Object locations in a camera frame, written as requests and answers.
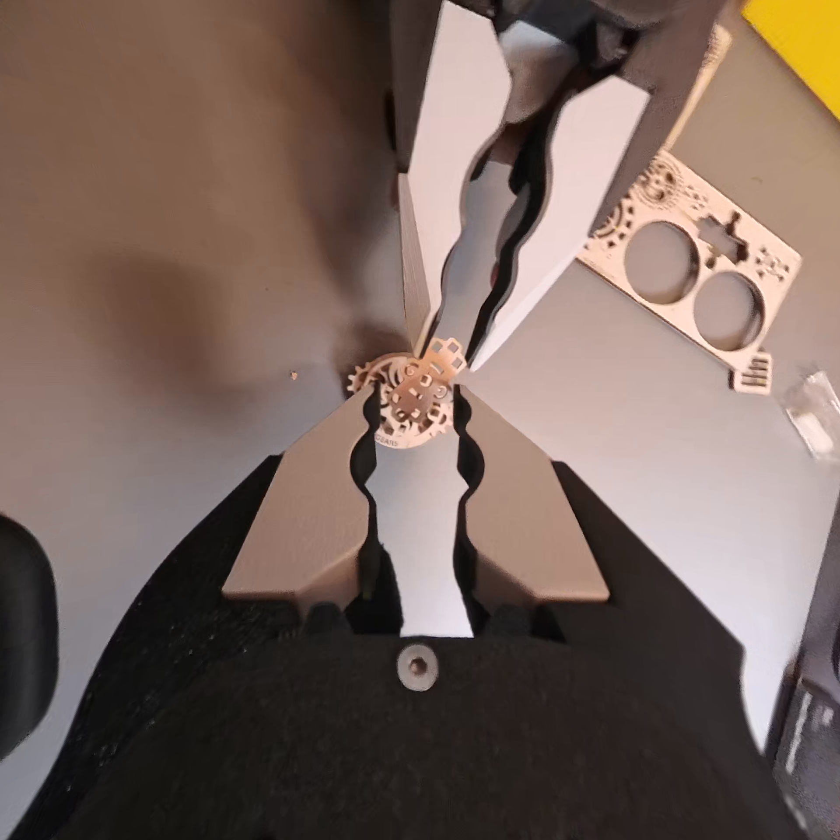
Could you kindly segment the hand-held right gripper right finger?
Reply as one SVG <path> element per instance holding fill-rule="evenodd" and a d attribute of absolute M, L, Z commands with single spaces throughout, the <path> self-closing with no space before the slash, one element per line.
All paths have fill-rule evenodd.
<path fill-rule="evenodd" d="M 610 591 L 551 457 L 463 385 L 455 390 L 455 577 L 471 617 L 606 603 Z"/>

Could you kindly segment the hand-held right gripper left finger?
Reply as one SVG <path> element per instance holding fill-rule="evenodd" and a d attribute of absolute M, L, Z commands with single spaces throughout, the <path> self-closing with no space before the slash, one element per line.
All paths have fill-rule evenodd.
<path fill-rule="evenodd" d="M 368 384 L 283 453 L 224 583 L 228 599 L 309 611 L 373 596 L 382 549 L 366 484 L 380 421 L 380 387 Z"/>

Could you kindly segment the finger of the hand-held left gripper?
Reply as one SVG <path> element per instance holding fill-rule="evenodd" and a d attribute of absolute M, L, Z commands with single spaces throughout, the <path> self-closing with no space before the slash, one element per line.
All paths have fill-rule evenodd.
<path fill-rule="evenodd" d="M 527 202 L 502 242 L 497 277 L 469 341 L 472 371 L 499 351 L 590 236 L 650 93 L 618 75 L 568 93 L 538 131 Z"/>
<path fill-rule="evenodd" d="M 444 302 L 465 192 L 511 93 L 491 7 L 395 3 L 395 141 L 406 333 L 421 354 Z"/>

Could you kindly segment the wooden sheet with round holes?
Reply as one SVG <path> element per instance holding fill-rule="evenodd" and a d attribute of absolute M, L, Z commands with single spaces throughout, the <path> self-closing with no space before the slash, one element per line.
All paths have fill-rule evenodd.
<path fill-rule="evenodd" d="M 656 301 L 630 280 L 627 256 L 645 228 L 663 225 L 688 248 L 687 282 L 673 301 Z M 615 289 L 666 322 L 682 337 L 731 371 L 745 370 L 768 354 L 764 339 L 802 267 L 802 257 L 697 173 L 668 152 L 659 152 L 578 256 Z M 712 281 L 739 278 L 759 319 L 737 348 L 711 342 L 697 322 L 697 300 Z"/>

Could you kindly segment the round wooden gear assembly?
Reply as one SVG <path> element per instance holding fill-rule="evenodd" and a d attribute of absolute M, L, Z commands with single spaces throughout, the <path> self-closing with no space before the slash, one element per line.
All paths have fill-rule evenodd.
<path fill-rule="evenodd" d="M 409 357 L 405 353 L 385 353 L 349 373 L 345 390 L 357 393 L 369 382 L 378 384 L 381 395 L 381 424 L 375 441 L 388 448 L 408 449 L 425 445 L 454 425 L 453 393 L 447 387 L 443 395 L 433 399 L 425 417 L 398 418 L 391 407 L 392 392 L 404 379 Z"/>

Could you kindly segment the ornate wooden cross piece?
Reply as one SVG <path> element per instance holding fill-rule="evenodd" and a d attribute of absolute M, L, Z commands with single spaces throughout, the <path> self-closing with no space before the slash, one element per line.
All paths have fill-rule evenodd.
<path fill-rule="evenodd" d="M 421 358 L 409 357 L 396 367 L 394 385 L 385 399 L 398 424 L 420 424 L 450 402 L 452 383 L 466 367 L 461 343 L 432 338 Z"/>

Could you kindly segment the wooden sheet with large gears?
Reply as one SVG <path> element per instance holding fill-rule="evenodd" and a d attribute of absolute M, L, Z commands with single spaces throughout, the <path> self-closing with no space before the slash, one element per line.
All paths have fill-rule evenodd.
<path fill-rule="evenodd" d="M 732 45 L 732 35 L 724 26 L 716 23 L 711 31 L 707 50 L 701 62 L 696 82 L 686 100 L 685 116 L 686 121 L 690 119 L 693 111 L 706 93 L 711 80 L 717 74 L 720 65 L 726 58 Z"/>

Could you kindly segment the yellow plastic bin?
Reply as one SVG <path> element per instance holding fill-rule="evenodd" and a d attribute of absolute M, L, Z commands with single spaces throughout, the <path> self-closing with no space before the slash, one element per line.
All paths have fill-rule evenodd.
<path fill-rule="evenodd" d="M 839 109 L 839 2 L 749 1 L 742 16 L 833 113 Z"/>

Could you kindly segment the slotted wooden grille piece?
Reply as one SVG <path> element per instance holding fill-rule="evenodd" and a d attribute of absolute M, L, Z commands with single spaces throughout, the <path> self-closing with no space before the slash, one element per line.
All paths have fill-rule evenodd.
<path fill-rule="evenodd" d="M 739 367 L 730 371 L 729 386 L 736 393 L 769 396 L 772 392 L 773 367 L 771 353 L 752 353 Z"/>

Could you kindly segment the clear plastic parts bag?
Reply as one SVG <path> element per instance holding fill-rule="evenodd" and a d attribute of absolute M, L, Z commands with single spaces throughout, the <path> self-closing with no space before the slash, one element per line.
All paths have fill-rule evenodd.
<path fill-rule="evenodd" d="M 839 461 L 839 397 L 825 371 L 814 371 L 784 394 L 782 405 L 810 455 Z"/>

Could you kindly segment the black puzzle box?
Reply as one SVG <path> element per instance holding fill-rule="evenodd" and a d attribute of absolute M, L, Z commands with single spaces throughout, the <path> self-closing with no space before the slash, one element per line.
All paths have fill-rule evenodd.
<path fill-rule="evenodd" d="M 810 838 L 839 838 L 839 706 L 807 680 L 792 691 L 773 776 Z"/>

